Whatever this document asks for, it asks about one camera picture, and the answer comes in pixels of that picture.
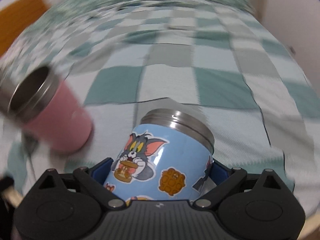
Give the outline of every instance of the blue container with stickers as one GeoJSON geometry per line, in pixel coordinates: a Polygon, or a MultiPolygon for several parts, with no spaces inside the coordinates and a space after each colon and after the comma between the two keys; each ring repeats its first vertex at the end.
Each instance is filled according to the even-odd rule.
{"type": "Polygon", "coordinates": [[[197,199],[208,178],[214,137],[196,118],[171,109],[148,112],[133,129],[104,183],[127,203],[197,199]]]}

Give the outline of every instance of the pink cup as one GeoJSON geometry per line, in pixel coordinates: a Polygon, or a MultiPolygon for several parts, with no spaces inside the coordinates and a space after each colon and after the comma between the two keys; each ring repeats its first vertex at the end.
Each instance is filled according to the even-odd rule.
{"type": "Polygon", "coordinates": [[[88,113],[48,66],[37,68],[18,85],[9,112],[24,130],[59,152],[79,150],[92,130],[88,113]]]}

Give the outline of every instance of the bed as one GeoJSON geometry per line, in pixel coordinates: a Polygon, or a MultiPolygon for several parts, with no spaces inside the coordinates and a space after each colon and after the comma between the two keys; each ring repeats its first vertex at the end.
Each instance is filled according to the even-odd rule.
{"type": "Polygon", "coordinates": [[[248,0],[67,0],[50,8],[2,60],[19,82],[40,64],[65,78],[95,123],[79,152],[0,125],[0,172],[26,194],[48,168],[115,158],[155,108],[187,112],[215,136],[214,158],[249,173],[274,169],[307,217],[320,203],[320,99],[248,0]]]}

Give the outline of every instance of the triangular cutout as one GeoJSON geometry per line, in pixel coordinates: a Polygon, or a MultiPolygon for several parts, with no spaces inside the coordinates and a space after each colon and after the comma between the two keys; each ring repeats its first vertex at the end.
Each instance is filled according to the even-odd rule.
{"type": "Polygon", "coordinates": [[[52,188],[55,187],[55,183],[53,180],[53,177],[51,175],[48,175],[44,182],[42,182],[42,184],[40,185],[39,189],[45,189],[45,188],[52,188]]]}
{"type": "Polygon", "coordinates": [[[278,182],[276,182],[276,180],[273,176],[267,176],[266,181],[264,182],[263,186],[268,187],[268,188],[281,189],[278,182]]]}

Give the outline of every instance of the wooden headboard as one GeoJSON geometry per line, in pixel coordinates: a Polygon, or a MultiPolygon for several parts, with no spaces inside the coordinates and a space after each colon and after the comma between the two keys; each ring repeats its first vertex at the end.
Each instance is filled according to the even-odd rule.
{"type": "Polygon", "coordinates": [[[44,0],[17,0],[0,11],[0,56],[49,8],[44,0]]]}

